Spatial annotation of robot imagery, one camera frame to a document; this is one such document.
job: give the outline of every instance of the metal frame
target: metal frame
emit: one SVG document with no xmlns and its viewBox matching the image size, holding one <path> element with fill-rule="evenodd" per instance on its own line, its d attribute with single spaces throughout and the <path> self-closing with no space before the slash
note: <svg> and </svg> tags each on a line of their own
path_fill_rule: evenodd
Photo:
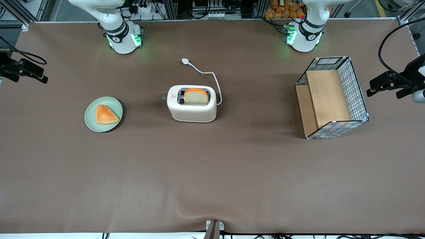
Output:
<svg viewBox="0 0 425 239">
<path fill-rule="evenodd" d="M 178 2 L 177 0 L 164 0 L 164 7 L 167 13 L 168 20 L 176 20 L 177 19 L 177 9 Z"/>
<path fill-rule="evenodd" d="M 1 21 L 0 28 L 27 28 L 29 23 L 42 21 L 46 14 L 46 7 L 50 0 L 42 0 L 37 15 L 34 16 L 24 5 L 17 0 L 2 0 L 0 5 L 8 11 L 16 20 Z"/>
<path fill-rule="evenodd" d="M 407 23 L 410 20 L 410 18 L 412 18 L 420 10 L 420 7 L 423 6 L 424 3 L 425 2 L 420 2 L 418 5 L 404 12 L 403 15 L 401 15 L 399 18 L 400 25 Z"/>
<path fill-rule="evenodd" d="M 37 21 L 37 19 L 16 0 L 2 0 L 0 4 L 25 26 L 29 26 L 30 22 Z"/>
</svg>

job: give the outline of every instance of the table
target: table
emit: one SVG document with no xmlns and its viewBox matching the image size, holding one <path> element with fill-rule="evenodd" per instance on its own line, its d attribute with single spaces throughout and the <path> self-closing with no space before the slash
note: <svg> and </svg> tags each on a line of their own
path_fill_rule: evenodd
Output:
<svg viewBox="0 0 425 239">
<path fill-rule="evenodd" d="M 294 89 L 313 58 L 348 55 L 365 94 L 396 26 L 330 20 L 298 53 L 260 20 L 155 22 L 142 50 L 118 55 L 96 24 L 31 24 L 17 48 L 46 58 L 49 82 L 0 87 L 0 232 L 196 231 L 219 219 L 234 233 L 424 233 L 424 105 L 382 92 L 365 99 L 370 122 L 306 140 Z M 216 87 L 183 57 L 218 77 L 212 123 L 177 122 L 161 99 L 177 84 Z M 398 71 L 417 57 L 407 29 L 383 57 Z M 102 96 L 126 111 L 109 133 L 84 124 Z"/>
</svg>

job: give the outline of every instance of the green plate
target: green plate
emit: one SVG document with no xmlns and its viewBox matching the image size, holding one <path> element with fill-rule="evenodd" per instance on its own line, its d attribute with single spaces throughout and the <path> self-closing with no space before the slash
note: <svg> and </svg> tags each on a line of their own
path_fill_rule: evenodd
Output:
<svg viewBox="0 0 425 239">
<path fill-rule="evenodd" d="M 118 123 L 121 121 L 121 103 L 115 98 L 106 96 L 96 99 L 85 110 L 84 121 L 87 127 L 93 130 L 94 132 L 106 132 L 117 126 L 118 123 L 111 125 L 100 125 L 96 122 L 96 108 L 98 105 L 106 105 L 107 107 L 109 107 L 110 110 L 118 117 Z"/>
</svg>

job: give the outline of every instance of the wooden board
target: wooden board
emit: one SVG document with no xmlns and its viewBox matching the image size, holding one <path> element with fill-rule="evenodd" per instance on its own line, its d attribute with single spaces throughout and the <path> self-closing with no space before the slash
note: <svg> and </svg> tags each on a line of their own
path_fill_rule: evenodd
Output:
<svg viewBox="0 0 425 239">
<path fill-rule="evenodd" d="M 306 75 L 317 128 L 331 121 L 351 120 L 338 71 L 307 71 Z"/>
<path fill-rule="evenodd" d="M 308 85 L 296 85 L 298 105 L 300 107 L 301 121 L 303 123 L 304 135 L 307 137 L 317 130 L 316 116 L 313 111 L 312 98 Z"/>
</svg>

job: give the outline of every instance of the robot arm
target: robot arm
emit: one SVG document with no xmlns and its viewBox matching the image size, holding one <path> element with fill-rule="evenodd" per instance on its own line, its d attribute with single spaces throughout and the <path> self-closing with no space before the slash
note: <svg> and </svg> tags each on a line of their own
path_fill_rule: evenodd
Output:
<svg viewBox="0 0 425 239">
<path fill-rule="evenodd" d="M 117 29 L 123 22 L 117 7 L 125 0 L 69 0 L 69 2 L 96 18 L 106 30 Z"/>
<path fill-rule="evenodd" d="M 120 54 L 128 54 L 142 46 L 139 25 L 124 21 L 117 7 L 125 0 L 68 0 L 96 18 L 106 32 L 109 45 Z"/>
<path fill-rule="evenodd" d="M 322 29 L 330 16 L 328 5 L 348 3 L 352 0 L 303 0 L 307 7 L 306 15 L 301 22 L 290 23 L 294 29 L 288 37 L 287 44 L 300 52 L 308 52 L 319 43 Z"/>
</svg>

